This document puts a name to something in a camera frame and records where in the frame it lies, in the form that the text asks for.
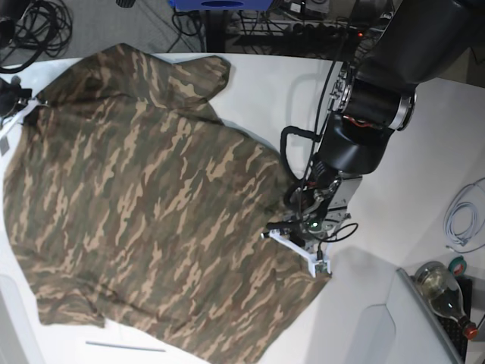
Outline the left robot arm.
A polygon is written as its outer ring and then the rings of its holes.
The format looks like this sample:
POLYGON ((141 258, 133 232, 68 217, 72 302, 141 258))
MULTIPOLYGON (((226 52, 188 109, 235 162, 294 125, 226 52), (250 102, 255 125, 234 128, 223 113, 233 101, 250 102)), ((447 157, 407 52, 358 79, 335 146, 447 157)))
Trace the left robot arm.
POLYGON ((390 137, 411 120, 418 85, 447 69, 483 31, 482 1, 403 1, 362 60, 327 81, 327 113, 314 129, 282 130, 281 153, 289 135, 310 140, 312 150, 283 198, 289 216, 268 224, 268 232, 299 247, 333 242, 343 184, 377 169, 390 137))

